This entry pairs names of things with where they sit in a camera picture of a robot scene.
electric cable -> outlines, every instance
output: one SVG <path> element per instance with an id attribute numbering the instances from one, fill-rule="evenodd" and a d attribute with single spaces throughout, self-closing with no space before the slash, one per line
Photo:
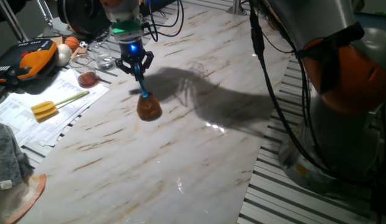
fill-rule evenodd
<path id="1" fill-rule="evenodd" d="M 151 26 L 174 27 L 174 26 L 177 24 L 178 20 L 179 20 L 179 0 L 177 0 L 176 3 L 177 3 L 177 8 L 178 8 L 178 10 L 177 10 L 177 12 L 176 12 L 177 14 L 176 14 L 175 22 L 174 22 L 172 25 L 161 25 L 161 24 L 155 24 L 155 23 L 153 23 L 153 24 L 151 24 Z"/>
<path id="2" fill-rule="evenodd" d="M 305 124 L 305 127 L 308 127 L 308 121 L 307 121 L 307 118 L 306 118 L 306 112 L 305 112 L 305 94 L 306 94 L 306 91 L 304 89 L 304 80 L 302 79 L 302 92 L 301 92 L 301 110 L 303 112 L 303 118 L 304 118 L 304 124 Z"/>
<path id="3" fill-rule="evenodd" d="M 153 27 L 154 27 L 154 31 L 155 31 L 155 33 L 156 33 L 156 37 L 157 37 L 157 41 L 158 41 L 158 34 L 161 34 L 161 35 L 163 35 L 163 36 L 166 36 L 166 37 L 175 37 L 175 36 L 177 36 L 179 33 L 181 33 L 181 30 L 182 30 L 182 27 L 183 27 L 183 23 L 184 23 L 184 8 L 183 8 L 183 3 L 182 3 L 182 1 L 181 0 L 177 0 L 177 2 L 178 2 L 178 5 L 180 4 L 180 7 L 181 7 L 181 11 L 182 11 L 182 21 L 181 21 L 181 26 L 179 27 L 179 30 L 175 33 L 175 34 L 164 34 L 164 33 L 162 33 L 162 32 L 158 32 L 157 31 L 157 28 L 156 28 L 156 26 L 158 26 L 158 25 L 156 25 L 156 23 L 155 23 L 155 21 L 154 21 L 154 19 L 153 19 L 153 14 L 152 14 L 152 12 L 151 12 L 151 9 L 150 9 L 150 2 L 151 2 L 152 0 L 150 0 L 149 1 L 149 10 L 150 10 L 150 16 L 151 16 L 151 20 L 152 20 L 152 23 L 153 24 L 151 24 Z M 151 29 L 150 29 L 150 27 L 148 27 L 148 29 L 149 29 L 149 32 L 148 33 L 145 33 L 145 34 L 143 34 L 144 36 L 145 35 L 151 35 L 151 37 L 153 37 L 153 32 L 151 31 Z"/>
<path id="4" fill-rule="evenodd" d="M 149 29 L 149 33 L 151 35 L 151 38 L 153 38 L 153 40 L 155 42 L 157 42 L 158 41 L 158 32 L 157 32 L 156 23 L 155 23 L 154 18 L 153 18 L 153 12 L 151 11 L 151 1 L 152 0 L 149 0 L 149 12 L 150 12 L 151 22 L 153 23 L 153 27 L 154 27 L 154 33 L 156 34 L 156 38 L 154 38 L 154 35 L 153 35 L 153 32 L 151 31 L 150 26 L 148 27 L 148 29 Z"/>
<path id="5" fill-rule="evenodd" d="M 380 165 L 380 170 L 378 173 L 378 178 L 382 178 L 386 175 L 386 104 L 384 103 L 382 110 L 381 110 L 381 119 L 383 124 L 383 130 L 384 130 L 384 162 Z"/>
<path id="6" fill-rule="evenodd" d="M 277 51 L 279 51 L 279 52 L 281 52 L 281 53 L 285 53 L 285 54 L 290 54 L 290 53 L 293 53 L 293 52 L 294 52 L 294 50 L 290 50 L 289 52 L 287 52 L 287 51 L 278 49 L 276 46 L 274 46 L 274 45 L 272 44 L 272 42 L 270 42 L 270 40 L 268 39 L 268 37 L 267 37 L 263 32 L 262 32 L 262 35 L 265 37 L 265 39 L 268 41 L 268 43 L 269 43 L 270 45 L 272 45 L 272 47 L 273 47 L 274 49 L 276 49 Z"/>
<path id="7" fill-rule="evenodd" d="M 163 17 L 167 16 L 162 10 L 158 10 L 158 12 L 160 12 L 160 15 L 162 15 Z"/>

marble table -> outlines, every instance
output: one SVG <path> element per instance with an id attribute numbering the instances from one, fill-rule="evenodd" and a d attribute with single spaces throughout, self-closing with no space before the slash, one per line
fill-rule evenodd
<path id="1" fill-rule="evenodd" d="M 47 185 L 19 223 L 236 223 L 273 105 L 248 16 L 185 13 L 177 37 L 145 46 L 162 116 L 141 121 L 138 84 L 119 75 L 36 168 Z M 265 58 L 277 91 L 290 55 L 266 43 Z"/>

gray cloth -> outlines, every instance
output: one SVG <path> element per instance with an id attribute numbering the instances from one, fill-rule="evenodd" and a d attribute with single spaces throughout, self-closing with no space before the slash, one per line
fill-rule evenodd
<path id="1" fill-rule="evenodd" d="M 12 129 L 0 124 L 0 190 L 20 184 L 28 175 L 26 165 L 26 157 L 20 151 Z"/>

wire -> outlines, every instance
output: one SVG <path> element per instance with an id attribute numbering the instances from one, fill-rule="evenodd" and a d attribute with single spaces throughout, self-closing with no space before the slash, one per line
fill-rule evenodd
<path id="1" fill-rule="evenodd" d="M 182 30 L 182 27 L 183 27 L 183 23 L 184 23 L 184 16 L 185 16 L 184 9 L 183 9 L 183 3 L 182 3 L 182 0 L 177 0 L 178 5 L 181 4 L 182 21 L 181 21 L 181 26 L 179 27 L 179 30 L 178 30 L 175 34 L 164 34 L 164 33 L 162 33 L 162 32 L 158 32 L 158 31 L 157 31 L 156 26 L 158 26 L 158 25 L 156 25 L 156 23 L 155 23 L 155 21 L 154 21 L 154 19 L 153 19 L 153 14 L 151 13 L 151 9 L 150 9 L 150 2 L 149 2 L 149 10 L 150 10 L 151 20 L 152 20 L 152 23 L 153 23 L 152 26 L 154 27 L 154 31 L 155 31 L 156 37 L 157 37 L 157 40 L 155 39 L 154 41 L 156 41 L 156 42 L 158 41 L 158 34 L 161 34 L 161 35 L 166 36 L 166 37 L 175 37 L 175 36 L 177 36 L 179 33 L 181 33 L 181 30 Z M 153 32 L 151 31 L 150 26 L 148 27 L 148 29 L 149 29 L 149 32 L 148 32 L 148 33 L 145 33 L 145 34 L 143 34 L 143 35 L 149 35 L 149 34 L 150 34 L 151 37 L 154 39 L 154 37 L 153 37 Z"/>
<path id="2" fill-rule="evenodd" d="M 177 11 L 177 15 L 176 15 L 176 20 L 175 20 L 175 22 L 172 25 L 151 24 L 151 26 L 174 27 L 176 25 L 176 23 L 178 22 L 178 20 L 179 20 L 179 0 L 177 0 L 176 3 L 177 3 L 178 11 Z"/>
<path id="3" fill-rule="evenodd" d="M 290 54 L 290 53 L 293 53 L 294 52 L 294 50 L 290 50 L 289 52 L 286 52 L 286 51 L 284 51 L 284 50 L 280 50 L 280 49 L 278 49 L 276 46 L 274 46 L 273 44 L 272 44 L 272 42 L 270 42 L 270 40 L 268 39 L 268 37 L 262 32 L 262 35 L 265 37 L 265 39 L 269 42 L 269 44 L 270 45 L 272 45 L 272 47 L 274 48 L 274 49 L 276 49 L 277 51 L 279 51 L 279 52 L 281 52 L 281 53 L 285 53 L 285 54 Z"/>
<path id="4" fill-rule="evenodd" d="M 161 14 L 163 17 L 166 17 L 166 16 L 167 16 L 162 10 L 158 10 L 158 12 L 160 12 L 160 14 Z"/>
<path id="5" fill-rule="evenodd" d="M 62 37 L 62 36 L 42 36 L 42 37 L 34 37 L 33 40 L 38 40 L 38 39 L 48 39 L 48 38 L 55 38 L 55 37 Z"/>
<path id="6" fill-rule="evenodd" d="M 149 11 L 150 11 L 151 22 L 153 23 L 153 27 L 154 27 L 154 33 L 156 34 L 156 38 L 154 38 L 153 32 L 151 32 L 150 26 L 148 27 L 148 29 L 149 29 L 151 38 L 153 38 L 153 40 L 154 40 L 155 42 L 157 42 L 157 41 L 158 41 L 158 31 L 157 31 L 156 23 L 155 23 L 154 18 L 153 18 L 153 12 L 151 11 L 151 1 L 152 1 L 152 0 L 149 0 Z"/>
<path id="7" fill-rule="evenodd" d="M 386 104 L 384 103 L 382 110 L 381 110 L 381 119 L 382 119 L 382 126 L 384 129 L 384 162 L 380 165 L 380 169 L 378 170 L 378 178 L 382 178 L 386 175 Z"/>
<path id="8" fill-rule="evenodd" d="M 253 16 L 257 16 L 255 14 L 255 11 L 254 11 L 254 8 L 253 8 L 253 4 L 252 4 L 252 0 L 250 0 L 250 15 L 253 17 Z M 275 96 L 275 93 L 273 92 L 273 88 L 272 88 L 272 85 L 271 85 L 271 81 L 270 81 L 270 78 L 269 78 L 269 75 L 268 75 L 268 72 L 266 70 L 266 65 L 265 65 L 265 58 L 263 56 L 263 49 L 260 48 L 260 46 L 258 45 L 258 43 L 256 43 L 255 41 L 255 32 L 257 31 L 260 31 L 260 26 L 259 26 L 259 23 L 258 23 L 258 28 L 255 28 L 252 24 L 252 39 L 253 39 L 253 45 L 254 45 L 254 51 L 256 52 L 257 54 L 257 57 L 261 63 L 261 66 L 262 66 L 262 69 L 263 69 L 263 73 L 265 75 L 265 82 L 266 82 L 266 87 L 268 88 L 268 92 L 269 92 L 269 95 L 270 95 L 270 98 L 275 106 L 275 109 L 276 109 L 276 112 L 278 113 L 279 117 L 280 117 L 280 120 L 281 122 L 283 123 L 283 126 L 286 128 L 286 131 L 291 139 L 291 141 L 293 142 L 293 144 L 295 145 L 296 149 L 298 150 L 299 153 L 301 153 L 305 159 L 307 159 L 312 165 L 314 165 L 315 167 L 317 167 L 319 170 L 321 170 L 322 172 L 324 172 L 325 174 L 331 176 L 332 178 L 335 178 L 337 180 L 342 180 L 342 181 L 345 181 L 345 182 L 348 182 L 350 184 L 365 184 L 365 183 L 369 183 L 369 180 L 349 180 L 343 176 L 341 176 L 340 174 L 338 174 L 337 172 L 333 171 L 332 169 L 329 168 L 329 166 L 327 166 L 327 164 L 324 162 L 324 160 L 322 159 L 320 153 L 319 153 L 319 146 L 318 146 L 318 142 L 316 140 L 316 137 L 314 135 L 314 131 L 313 131 L 313 127 L 312 127 L 312 122 L 311 122 L 311 116 L 309 114 L 310 112 L 310 98 L 309 98 L 309 93 L 308 93 L 308 84 L 306 83 L 306 75 L 305 75 L 305 71 L 304 71 L 304 68 L 303 68 L 303 64 L 302 64 L 302 61 L 300 60 L 300 58 L 298 58 L 298 62 L 299 62 L 299 65 L 301 67 L 301 73 L 303 75 L 303 80 L 304 80 L 304 93 L 305 93 L 305 99 L 306 99 L 306 109 L 307 109 L 307 112 L 308 112 L 308 124 L 309 124 L 309 128 L 310 128 L 310 132 L 311 132 L 311 135 L 313 137 L 313 143 L 314 143 L 314 150 L 318 156 L 318 159 L 319 161 L 323 164 L 323 166 L 319 165 L 315 159 L 310 156 L 308 154 L 308 152 L 304 149 L 304 147 L 301 145 L 301 143 L 298 141 L 297 137 L 294 135 L 293 131 L 291 130 L 289 124 L 287 123 L 287 120 L 283 114 L 283 112 L 281 111 L 280 109 L 280 106 L 277 102 L 277 99 L 276 99 L 276 96 Z M 262 44 L 263 44 L 263 38 L 261 39 L 260 37 L 256 37 L 257 40 L 260 40 L 262 41 Z M 293 43 L 291 40 L 287 40 L 289 42 L 289 44 L 291 45 L 291 47 L 293 48 L 294 52 L 296 51 Z"/>
<path id="9" fill-rule="evenodd" d="M 257 17 L 258 17 L 258 23 L 260 23 L 260 10 L 259 10 L 259 7 L 257 7 Z M 293 53 L 294 52 L 294 49 L 289 51 L 289 52 L 286 52 L 286 51 L 283 51 L 283 50 L 280 50 L 279 48 L 277 48 L 276 46 L 274 46 L 272 44 L 272 42 L 270 42 L 270 40 L 268 39 L 268 37 L 262 32 L 262 35 L 265 37 L 265 39 L 268 41 L 268 43 L 274 48 L 276 49 L 277 51 L 281 52 L 281 53 L 285 53 L 285 54 L 290 54 L 290 53 Z"/>
<path id="10" fill-rule="evenodd" d="M 302 88 L 302 92 L 301 92 L 301 110 L 303 111 L 303 118 L 304 118 L 304 124 L 305 124 L 305 127 L 308 127 L 308 121 L 306 119 L 306 112 L 305 112 L 305 94 L 306 94 L 306 91 L 304 89 L 304 79 L 302 79 L 303 81 L 303 88 Z"/>

basketball toy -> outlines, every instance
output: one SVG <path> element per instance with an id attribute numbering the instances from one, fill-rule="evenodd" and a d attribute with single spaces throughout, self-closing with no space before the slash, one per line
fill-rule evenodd
<path id="1" fill-rule="evenodd" d="M 64 44 L 69 46 L 72 51 L 75 51 L 80 46 L 80 42 L 75 37 L 67 37 Z"/>

